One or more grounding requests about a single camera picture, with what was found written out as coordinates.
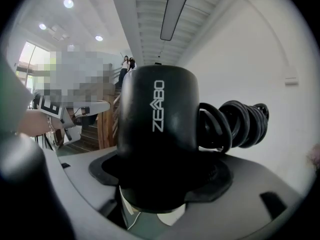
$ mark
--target white round object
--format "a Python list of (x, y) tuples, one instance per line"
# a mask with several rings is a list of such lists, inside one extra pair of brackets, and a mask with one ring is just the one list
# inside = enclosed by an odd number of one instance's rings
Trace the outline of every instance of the white round object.
[(175, 209), (173, 212), (170, 213), (158, 213), (157, 216), (160, 221), (168, 226), (172, 226), (179, 220), (182, 215), (185, 214), (186, 205), (183, 204), (179, 208)]
[(42, 30), (45, 30), (47, 27), (46, 27), (45, 24), (41, 23), (41, 24), (39, 25), (39, 28), (42, 29)]
[(97, 36), (95, 37), (95, 39), (96, 39), (97, 41), (102, 41), (102, 40), (103, 40), (103, 38), (102, 38), (100, 35), (97, 35)]
[(72, 8), (74, 6), (74, 1), (72, 1), (72, 0), (64, 0), (63, 4), (67, 8)]

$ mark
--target white top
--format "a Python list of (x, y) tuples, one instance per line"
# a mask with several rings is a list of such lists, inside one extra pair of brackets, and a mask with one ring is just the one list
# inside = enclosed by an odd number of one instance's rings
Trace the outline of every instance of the white top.
[(123, 69), (128, 69), (128, 67), (129, 67), (128, 62), (127, 62), (127, 61), (124, 61), (124, 62), (122, 63), (122, 68), (123, 68)]

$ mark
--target gray surface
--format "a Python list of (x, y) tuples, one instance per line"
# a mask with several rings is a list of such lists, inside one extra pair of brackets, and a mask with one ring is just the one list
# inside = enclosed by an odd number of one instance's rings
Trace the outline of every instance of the gray surface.
[[(115, 189), (102, 186), (97, 181), (94, 182), (95, 180), (88, 172), (88, 166), (92, 160), (113, 150), (113, 148), (103, 149), (60, 157), (61, 162), (71, 165), (66, 168), (66, 174), (59, 166), (59, 160), (54, 154), (46, 155), (49, 158), (49, 167), (54, 167), (50, 170), (54, 171), (50, 173), (52, 182), (77, 229), (78, 239), (136, 239), (92, 209), (92, 207), (98, 209), (113, 198)], [(150, 235), (150, 238), (156, 237), (158, 240), (234, 240), (250, 235), (250, 239), (263, 239), (263, 236), (270, 234), (286, 221), (295, 207), (294, 204), (300, 201), (299, 195), (294, 190), (262, 165), (233, 156), (227, 156), (224, 162), (234, 173), (234, 182), (230, 189), (214, 202), (190, 203), (185, 214), (173, 226), (168, 227), (158, 237), (155, 233), (153, 236)], [(92, 207), (88, 206), (74, 186)], [(259, 197), (259, 194), (267, 191), (276, 192), (291, 208), (272, 223)], [(149, 223), (151, 220), (143, 219), (144, 217), (138, 218), (137, 225), (131, 229), (133, 233), (142, 235), (141, 231), (144, 229), (148, 231), (152, 228)]]

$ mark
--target recessed ceiling light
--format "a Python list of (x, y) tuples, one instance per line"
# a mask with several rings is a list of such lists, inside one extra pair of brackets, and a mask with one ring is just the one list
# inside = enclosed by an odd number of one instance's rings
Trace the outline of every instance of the recessed ceiling light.
[(41, 23), (41, 24), (39, 25), (39, 28), (42, 29), (42, 30), (45, 30), (47, 27), (46, 27), (45, 24)]
[(103, 40), (103, 38), (102, 38), (100, 35), (97, 35), (97, 36), (95, 37), (95, 39), (96, 39), (97, 41), (102, 41), (102, 40)]
[(63, 4), (67, 8), (72, 8), (74, 6), (74, 1), (72, 1), (72, 0), (64, 0)]

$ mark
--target woman in white top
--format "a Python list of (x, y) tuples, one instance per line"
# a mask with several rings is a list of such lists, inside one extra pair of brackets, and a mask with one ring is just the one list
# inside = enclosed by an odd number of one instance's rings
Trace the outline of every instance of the woman in white top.
[(122, 83), (124, 81), (126, 73), (129, 71), (130, 63), (129, 63), (129, 58), (128, 56), (124, 56), (123, 62), (121, 63), (121, 71), (119, 75), (119, 86), (122, 87)]

